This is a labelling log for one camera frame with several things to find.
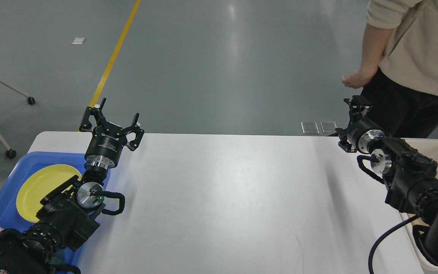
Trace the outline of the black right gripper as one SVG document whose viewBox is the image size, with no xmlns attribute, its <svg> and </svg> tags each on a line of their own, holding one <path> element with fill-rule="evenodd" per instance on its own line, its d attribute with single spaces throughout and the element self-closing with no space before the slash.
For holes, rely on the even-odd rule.
<svg viewBox="0 0 438 274">
<path fill-rule="evenodd" d="M 349 106 L 349 125 L 347 129 L 335 128 L 338 146 L 347 153 L 369 154 L 375 139 L 386 137 L 382 127 L 365 117 L 373 104 L 361 95 L 345 98 L 344 102 Z"/>
</svg>

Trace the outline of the person right forearm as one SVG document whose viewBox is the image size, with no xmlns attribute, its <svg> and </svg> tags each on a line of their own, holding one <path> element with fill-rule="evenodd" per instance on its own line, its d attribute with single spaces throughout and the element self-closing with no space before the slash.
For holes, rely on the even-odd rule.
<svg viewBox="0 0 438 274">
<path fill-rule="evenodd" d="M 382 29 L 366 24 L 359 68 L 363 76 L 374 76 L 393 31 L 394 29 Z"/>
</svg>

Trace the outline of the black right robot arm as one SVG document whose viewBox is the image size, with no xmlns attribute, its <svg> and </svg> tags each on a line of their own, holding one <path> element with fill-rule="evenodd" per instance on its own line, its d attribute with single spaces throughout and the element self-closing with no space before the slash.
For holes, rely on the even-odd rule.
<svg viewBox="0 0 438 274">
<path fill-rule="evenodd" d="M 424 225 L 412 227 L 416 248 L 431 264 L 438 266 L 438 164 L 421 154 L 405 140 L 392 137 L 367 117 L 372 103 L 361 95 L 344 99 L 349 107 L 349 123 L 336 128 L 338 145 L 347 153 L 358 153 L 360 170 L 386 187 L 385 203 L 410 215 L 392 227 L 373 244 L 368 256 L 372 274 L 374 253 L 391 233 L 421 219 Z"/>
</svg>

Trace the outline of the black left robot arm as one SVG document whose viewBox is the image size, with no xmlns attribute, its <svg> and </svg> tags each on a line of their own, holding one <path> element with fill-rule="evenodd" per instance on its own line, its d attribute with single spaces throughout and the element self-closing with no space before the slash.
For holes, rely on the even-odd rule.
<svg viewBox="0 0 438 274">
<path fill-rule="evenodd" d="M 9 274 L 54 274 L 80 269 L 71 264 L 51 264 L 58 251 L 70 248 L 77 251 L 99 228 L 99 214 L 119 215 L 125 208 L 125 196 L 104 190 L 108 170 L 117 167 L 123 148 L 136 150 L 144 136 L 139 126 L 139 114 L 132 124 L 121 127 L 110 123 L 102 109 L 106 99 L 97 107 L 87 107 L 80 131 L 92 137 L 84 154 L 84 173 L 73 175 L 49 191 L 41 200 L 36 213 L 38 221 L 19 232 L 0 231 L 0 271 Z"/>
</svg>

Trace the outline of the person right hand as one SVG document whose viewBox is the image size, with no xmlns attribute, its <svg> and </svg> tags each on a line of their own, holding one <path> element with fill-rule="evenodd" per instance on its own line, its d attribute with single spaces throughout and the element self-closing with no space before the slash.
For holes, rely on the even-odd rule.
<svg viewBox="0 0 438 274">
<path fill-rule="evenodd" d="M 345 87 L 353 89 L 365 87 L 371 82 L 376 71 L 376 69 L 369 70 L 365 68 L 359 68 L 353 71 L 348 76 L 342 76 L 342 83 Z"/>
</svg>

